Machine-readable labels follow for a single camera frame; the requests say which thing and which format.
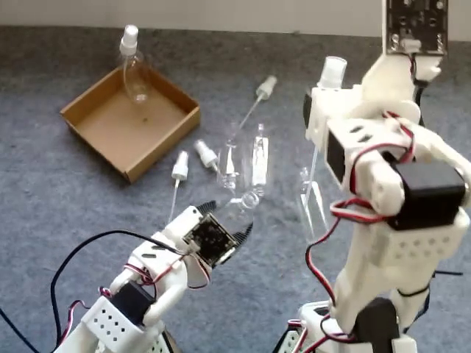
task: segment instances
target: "plastic bottle cap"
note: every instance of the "plastic bottle cap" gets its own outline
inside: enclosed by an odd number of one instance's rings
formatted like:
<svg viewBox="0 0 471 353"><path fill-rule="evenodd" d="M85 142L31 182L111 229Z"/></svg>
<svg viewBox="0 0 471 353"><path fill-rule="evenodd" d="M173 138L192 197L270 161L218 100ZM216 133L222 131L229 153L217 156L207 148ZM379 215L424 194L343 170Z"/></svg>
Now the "plastic bottle cap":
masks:
<svg viewBox="0 0 471 353"><path fill-rule="evenodd" d="M243 206L249 210L253 210L254 208L256 208L258 206L258 203L260 202L260 199L258 198L257 194L253 191L245 193L242 196L241 200Z"/></svg>
<svg viewBox="0 0 471 353"><path fill-rule="evenodd" d="M124 28L123 38L119 50L123 55L134 55L138 48L139 29L133 24L128 24Z"/></svg>
<svg viewBox="0 0 471 353"><path fill-rule="evenodd" d="M344 81L347 61L341 57L326 57L322 75L317 87L341 89Z"/></svg>
<svg viewBox="0 0 471 353"><path fill-rule="evenodd" d="M214 153L214 151L210 149L203 140L198 140L195 142L194 148L198 151L199 158L201 158L201 161L206 168L209 168L217 163L218 156L216 156L216 153Z"/></svg>
<svg viewBox="0 0 471 353"><path fill-rule="evenodd" d="M267 100L273 93L273 88L277 84L278 80L275 76L268 76L264 83L262 83L255 91L257 97L261 97L263 100Z"/></svg>
<svg viewBox="0 0 471 353"><path fill-rule="evenodd" d="M181 151L178 154L171 177L175 180L186 180L188 177L188 153L186 151Z"/></svg>

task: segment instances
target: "screw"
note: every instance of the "screw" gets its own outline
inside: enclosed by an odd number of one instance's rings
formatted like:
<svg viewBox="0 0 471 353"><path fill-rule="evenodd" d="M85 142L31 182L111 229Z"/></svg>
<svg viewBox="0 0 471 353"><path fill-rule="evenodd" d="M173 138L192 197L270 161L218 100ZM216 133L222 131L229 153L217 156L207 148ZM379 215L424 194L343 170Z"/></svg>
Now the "screw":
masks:
<svg viewBox="0 0 471 353"><path fill-rule="evenodd" d="M441 34L436 35L436 45L437 49L440 52L443 52L445 49L445 46L443 44L443 36Z"/></svg>
<svg viewBox="0 0 471 353"><path fill-rule="evenodd" d="M398 34L394 34L391 36L391 42L392 42L391 49L395 51L399 50L399 35Z"/></svg>

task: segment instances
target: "circuit board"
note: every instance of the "circuit board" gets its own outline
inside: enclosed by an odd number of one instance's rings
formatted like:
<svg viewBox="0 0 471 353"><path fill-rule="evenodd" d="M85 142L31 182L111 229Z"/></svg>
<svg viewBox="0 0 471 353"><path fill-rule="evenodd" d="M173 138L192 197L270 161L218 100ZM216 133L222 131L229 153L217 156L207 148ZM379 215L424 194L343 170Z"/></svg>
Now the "circuit board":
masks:
<svg viewBox="0 0 471 353"><path fill-rule="evenodd" d="M416 54L447 53L448 0L387 0L386 23L388 54L410 54L403 40L420 42Z"/></svg>
<svg viewBox="0 0 471 353"><path fill-rule="evenodd" d="M208 213L185 236L186 243L195 242L199 247L196 255L211 268L214 268L220 259L230 250L237 247L238 243L226 229L224 229L212 214Z"/></svg>

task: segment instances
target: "black cable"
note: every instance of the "black cable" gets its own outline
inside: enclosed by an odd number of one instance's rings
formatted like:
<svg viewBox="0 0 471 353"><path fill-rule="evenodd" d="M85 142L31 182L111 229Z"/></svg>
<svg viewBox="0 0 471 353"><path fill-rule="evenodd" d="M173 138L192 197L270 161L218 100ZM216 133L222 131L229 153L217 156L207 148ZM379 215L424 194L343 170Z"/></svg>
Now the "black cable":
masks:
<svg viewBox="0 0 471 353"><path fill-rule="evenodd" d="M420 101L422 99L422 94L424 93L425 87L418 87L417 92L415 93L415 103L420 107ZM422 110L420 110L420 120L419 125L425 127L424 117Z"/></svg>
<svg viewBox="0 0 471 353"><path fill-rule="evenodd" d="M7 322L8 326L11 327L11 329L15 332L15 334L23 341L24 344L28 346L29 349L31 349L32 352L34 353L40 353L29 341L26 337L23 336L23 334L20 332L19 329L16 328L13 322L8 318L7 314L0 308L0 316Z"/></svg>
<svg viewBox="0 0 471 353"><path fill-rule="evenodd" d="M55 273L52 281L51 281L51 305L52 305L52 311L54 312L54 320L56 324L56 348L60 344L60 336L62 335L62 326L60 324L60 317L59 317L59 310L57 309L57 299L56 299L56 284L59 279L59 276L62 274L64 271L65 267L68 265L68 263L72 260L72 258L79 252L81 249L85 248L89 243L92 243L95 240L98 240L100 238L103 238L107 235L112 235L112 234L124 234L124 235L130 235L134 238L138 238L141 240L149 241L150 243L155 244L156 246L159 247L159 249L165 249L169 250L170 252L173 252L178 255L183 255L183 253L179 252L178 250L172 248L171 246L162 243L158 240L146 237L144 235L140 235L138 233L134 232L129 232L127 230L110 230L109 232L103 232L97 235L94 235L93 237L83 241L80 245L78 245L72 252L67 256L67 258L64 260L62 265L60 265L59 269Z"/></svg>
<svg viewBox="0 0 471 353"><path fill-rule="evenodd" d="M441 271L441 270L436 270L434 271L433 275L432 275L432 278L435 278L435 276L437 274L444 274L444 275L448 275L448 276L464 276L464 273L463 272L455 272L455 271ZM427 295L427 298L425 298L425 302L424 302L424 306L422 307L422 309L417 313L417 316L415 317L414 319L414 322L419 320L421 317L423 317L427 312L428 312L428 309L430 308L430 285L428 287L428 295ZM409 331L410 327L406 327L404 329L404 333L406 334L407 331Z"/></svg>

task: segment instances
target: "mounting hole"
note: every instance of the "mounting hole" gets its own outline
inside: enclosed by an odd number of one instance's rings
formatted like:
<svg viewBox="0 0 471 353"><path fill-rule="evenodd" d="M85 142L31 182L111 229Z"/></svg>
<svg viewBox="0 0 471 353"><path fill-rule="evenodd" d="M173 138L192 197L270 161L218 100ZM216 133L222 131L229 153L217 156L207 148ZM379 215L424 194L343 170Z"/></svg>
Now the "mounting hole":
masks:
<svg viewBox="0 0 471 353"><path fill-rule="evenodd" d="M363 129L362 126L355 126L353 129L350 130L350 133L353 134L353 133L358 132L362 129Z"/></svg>
<svg viewBox="0 0 471 353"><path fill-rule="evenodd" d="M360 140L358 140L359 143L365 143L371 140L372 136L371 135L365 135L363 136Z"/></svg>

